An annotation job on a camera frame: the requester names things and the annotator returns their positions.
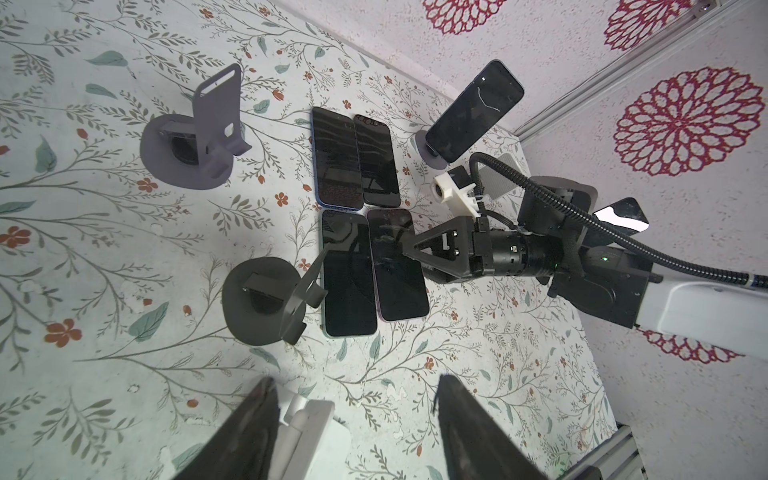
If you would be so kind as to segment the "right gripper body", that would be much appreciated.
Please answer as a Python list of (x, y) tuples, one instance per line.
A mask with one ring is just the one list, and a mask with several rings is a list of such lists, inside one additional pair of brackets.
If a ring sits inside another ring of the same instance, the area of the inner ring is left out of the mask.
[(469, 273), (471, 278), (497, 274), (494, 260), (496, 231), (474, 231), (470, 234)]

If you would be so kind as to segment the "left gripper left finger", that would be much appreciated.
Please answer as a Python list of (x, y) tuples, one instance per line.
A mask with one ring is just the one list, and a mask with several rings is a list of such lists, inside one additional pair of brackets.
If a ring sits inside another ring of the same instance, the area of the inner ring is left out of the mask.
[(176, 477), (266, 479), (277, 440), (279, 413), (276, 383), (273, 378), (264, 377)]

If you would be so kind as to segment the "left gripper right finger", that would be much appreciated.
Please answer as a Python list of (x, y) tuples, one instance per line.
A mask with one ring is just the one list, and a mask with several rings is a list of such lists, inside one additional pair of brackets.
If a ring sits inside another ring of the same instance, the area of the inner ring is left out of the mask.
[(461, 381), (442, 375), (433, 403), (450, 479), (544, 479)]

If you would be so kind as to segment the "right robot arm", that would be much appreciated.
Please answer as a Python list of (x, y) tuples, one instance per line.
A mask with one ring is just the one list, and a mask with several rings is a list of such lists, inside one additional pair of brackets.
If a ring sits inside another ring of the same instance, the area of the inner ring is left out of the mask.
[(613, 224), (612, 205), (580, 210), (593, 188), (556, 177), (537, 177), (517, 225), (489, 225), (494, 213), (476, 209), (404, 241), (403, 254), (422, 264), (439, 284), (480, 277), (533, 277), (577, 310), (625, 328), (693, 339), (760, 359), (767, 357), (767, 291), (756, 277), (736, 282), (730, 273), (685, 268), (685, 279), (654, 272), (656, 254), (626, 245)]

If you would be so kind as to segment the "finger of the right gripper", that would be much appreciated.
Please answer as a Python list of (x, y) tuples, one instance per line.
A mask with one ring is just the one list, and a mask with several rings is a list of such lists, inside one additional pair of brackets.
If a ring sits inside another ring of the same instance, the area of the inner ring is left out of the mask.
[(404, 240), (402, 252), (414, 260), (466, 260), (474, 225), (473, 217), (452, 218)]
[(462, 283), (474, 278), (470, 264), (463, 261), (449, 261), (442, 265), (422, 262), (421, 267), (426, 279), (441, 285)]

